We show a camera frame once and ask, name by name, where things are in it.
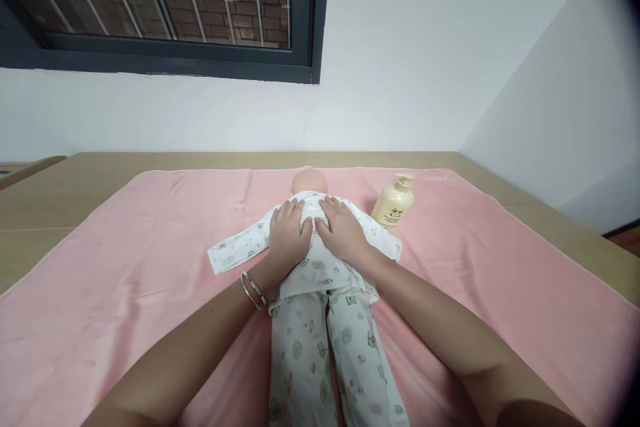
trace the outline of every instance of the pink towel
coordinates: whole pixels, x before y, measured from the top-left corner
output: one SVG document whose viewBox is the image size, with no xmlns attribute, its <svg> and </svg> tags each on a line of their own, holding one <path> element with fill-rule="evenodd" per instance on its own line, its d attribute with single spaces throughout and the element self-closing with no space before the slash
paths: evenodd
<svg viewBox="0 0 640 427">
<path fill-rule="evenodd" d="M 79 425 L 145 350 L 239 277 L 215 276 L 207 248 L 288 197 L 296 172 L 150 171 L 93 212 L 0 299 L 0 424 Z M 396 170 L 322 172 L 331 193 L 371 211 Z M 452 171 L 410 172 L 401 264 L 481 316 L 583 422 L 605 425 L 631 373 L 638 309 Z M 413 425 L 476 425 L 384 292 L 373 308 Z M 258 312 L 184 425 L 266 424 L 270 332 Z"/>
</svg>

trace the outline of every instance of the lotion bottle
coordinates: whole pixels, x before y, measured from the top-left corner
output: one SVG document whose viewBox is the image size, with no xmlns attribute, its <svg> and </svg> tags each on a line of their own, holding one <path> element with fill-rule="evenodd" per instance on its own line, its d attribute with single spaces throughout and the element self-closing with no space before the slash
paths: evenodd
<svg viewBox="0 0 640 427">
<path fill-rule="evenodd" d="M 400 177 L 398 181 L 385 187 L 371 213 L 371 217 L 387 230 L 393 230 L 413 205 L 411 182 L 414 176 L 410 173 L 398 173 L 397 176 Z"/>
</svg>

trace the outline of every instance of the baby clothes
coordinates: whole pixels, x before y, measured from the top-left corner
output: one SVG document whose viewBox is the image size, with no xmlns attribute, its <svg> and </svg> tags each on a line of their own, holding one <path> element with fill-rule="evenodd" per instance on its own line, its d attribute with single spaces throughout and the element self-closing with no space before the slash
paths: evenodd
<svg viewBox="0 0 640 427">
<path fill-rule="evenodd" d="M 290 200 L 294 198 L 305 200 L 301 226 L 309 216 L 328 224 L 319 204 L 324 195 L 303 191 Z M 350 201 L 336 198 L 353 212 L 371 245 L 391 259 L 400 259 L 402 245 L 398 239 Z M 244 232 L 209 249 L 216 274 L 246 262 L 269 245 L 269 224 L 275 208 Z M 371 311 L 371 303 L 378 299 L 375 286 L 336 258 L 313 224 L 307 257 L 283 280 L 278 298 L 269 303 L 273 318 L 270 427 L 337 427 L 330 349 L 336 361 L 347 427 L 409 425 L 378 341 Z"/>
<path fill-rule="evenodd" d="M 337 427 L 329 344 L 347 427 L 409 425 L 366 292 L 341 288 L 281 298 L 269 313 L 270 427 Z"/>
<path fill-rule="evenodd" d="M 305 200 L 302 218 L 300 219 L 301 226 L 307 217 L 319 217 L 328 225 L 327 217 L 319 203 L 323 198 L 323 194 L 302 191 L 289 199 Z M 343 201 L 349 210 L 353 212 L 363 227 L 367 241 L 372 246 L 396 262 L 400 260 L 402 243 L 397 238 L 349 200 L 341 199 L 340 197 L 336 198 Z M 273 212 L 278 207 L 280 205 L 269 210 L 260 221 L 247 228 L 244 232 L 224 239 L 209 249 L 209 259 L 216 274 L 226 272 L 246 262 L 269 246 L 269 224 Z M 314 223 L 309 253 L 282 281 L 279 297 L 284 298 L 343 287 L 360 288 L 368 292 L 371 302 L 375 302 L 379 298 L 377 290 L 371 282 L 363 279 L 358 271 L 343 260 L 336 258 L 325 247 Z"/>
</svg>

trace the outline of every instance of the table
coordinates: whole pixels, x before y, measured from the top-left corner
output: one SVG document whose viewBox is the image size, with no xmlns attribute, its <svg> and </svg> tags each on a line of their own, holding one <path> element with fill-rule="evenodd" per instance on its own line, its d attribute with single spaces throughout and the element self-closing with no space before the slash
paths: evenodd
<svg viewBox="0 0 640 427">
<path fill-rule="evenodd" d="M 640 258 L 456 152 L 78 153 L 0 190 L 0 292 L 141 172 L 304 165 L 451 169 L 640 306 Z"/>
</svg>

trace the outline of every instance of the hand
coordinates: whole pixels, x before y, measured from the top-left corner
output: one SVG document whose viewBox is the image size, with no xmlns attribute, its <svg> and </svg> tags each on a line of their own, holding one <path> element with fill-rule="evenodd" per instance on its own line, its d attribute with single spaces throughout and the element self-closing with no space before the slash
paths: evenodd
<svg viewBox="0 0 640 427">
<path fill-rule="evenodd" d="M 268 256 L 287 268 L 287 272 L 302 262 L 309 252 L 313 225 L 311 217 L 308 217 L 300 229 L 304 205 L 304 200 L 287 200 L 271 216 Z"/>
<path fill-rule="evenodd" d="M 371 249 L 360 222 L 351 210 L 335 197 L 327 195 L 320 201 L 320 206 L 329 220 L 329 227 L 322 219 L 316 217 L 315 227 L 318 235 L 333 255 L 355 265 L 357 260 L 366 256 Z"/>
</svg>

